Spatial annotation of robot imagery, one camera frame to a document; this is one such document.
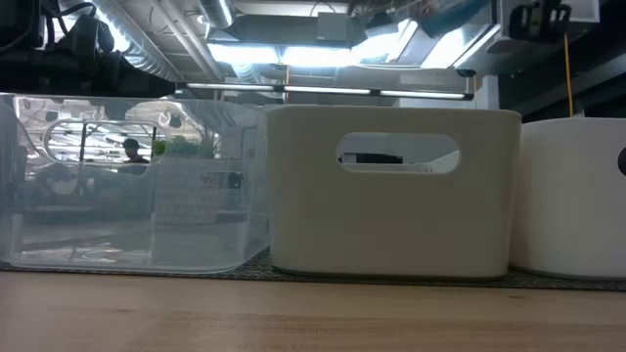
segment wooden countertop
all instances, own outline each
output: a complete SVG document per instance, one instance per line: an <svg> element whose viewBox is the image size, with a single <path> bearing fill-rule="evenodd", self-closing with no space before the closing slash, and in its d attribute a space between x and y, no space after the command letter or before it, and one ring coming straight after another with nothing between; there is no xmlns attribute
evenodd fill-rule
<svg viewBox="0 0 626 352"><path fill-rule="evenodd" d="M626 294L0 273L2 352L626 351Z"/></svg>

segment white plastic bin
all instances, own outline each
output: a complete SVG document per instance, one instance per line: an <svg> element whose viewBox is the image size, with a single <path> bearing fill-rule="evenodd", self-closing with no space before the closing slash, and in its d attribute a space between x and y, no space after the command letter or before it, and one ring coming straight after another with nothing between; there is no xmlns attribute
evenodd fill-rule
<svg viewBox="0 0 626 352"><path fill-rule="evenodd" d="M561 118L521 131L512 263L626 279L626 119Z"/></svg>
<svg viewBox="0 0 626 352"><path fill-rule="evenodd" d="M13 103L0 104L0 260L211 273L268 245L257 110L75 97ZM123 162L128 138L149 164Z"/></svg>
<svg viewBox="0 0 626 352"><path fill-rule="evenodd" d="M498 110L269 112L274 265L316 274L506 274L520 120L517 113ZM435 164L456 168L382 171L340 164L337 146L350 133L449 136L459 151Z"/></svg>

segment yellow cable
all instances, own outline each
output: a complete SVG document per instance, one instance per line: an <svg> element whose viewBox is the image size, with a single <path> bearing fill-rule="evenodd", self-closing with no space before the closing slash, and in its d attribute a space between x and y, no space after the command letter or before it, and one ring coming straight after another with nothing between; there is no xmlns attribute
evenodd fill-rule
<svg viewBox="0 0 626 352"><path fill-rule="evenodd" d="M569 99L569 117L574 116L574 97L571 94L571 73L569 70L569 40L565 34L565 73L567 75L567 98Z"/></svg>

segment person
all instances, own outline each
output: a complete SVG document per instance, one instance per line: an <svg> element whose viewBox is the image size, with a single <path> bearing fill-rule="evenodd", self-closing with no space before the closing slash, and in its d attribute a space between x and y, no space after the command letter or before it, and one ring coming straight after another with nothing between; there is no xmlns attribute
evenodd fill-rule
<svg viewBox="0 0 626 352"><path fill-rule="evenodd" d="M123 145L124 151L126 152L126 156L128 156L128 160L124 161L125 163L141 163L147 164L150 163L146 159L144 159L141 155L139 155L139 142L132 138L128 138L124 141ZM142 175L146 171L146 167L144 166L126 166L119 169L118 172L121 173L129 173L133 175Z"/></svg>

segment dark mat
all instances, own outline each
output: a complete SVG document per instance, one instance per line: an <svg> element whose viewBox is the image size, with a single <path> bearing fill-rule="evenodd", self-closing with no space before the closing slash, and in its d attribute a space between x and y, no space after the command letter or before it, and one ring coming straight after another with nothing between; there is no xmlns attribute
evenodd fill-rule
<svg viewBox="0 0 626 352"><path fill-rule="evenodd" d="M16 268L10 264L0 262L0 271L39 272L39 273L78 273L78 274L116 274L139 275L158 277L204 278L223 280L249 280L267 282L295 282L295 283L328 283L328 284L373 284L373 285L404 285L404 286L471 286L471 287L499 287L499 288L551 288L551 289L581 289L626 291L626 282L619 281L585 281L572 279L558 279L535 274L520 272L511 269L502 279L496 281L443 281L398 278L350 278L350 277L317 277L288 274L272 266L269 249L265 249L238 269L220 274L159 274L159 273L126 273L115 271L89 271L72 269L25 269Z"/></svg>

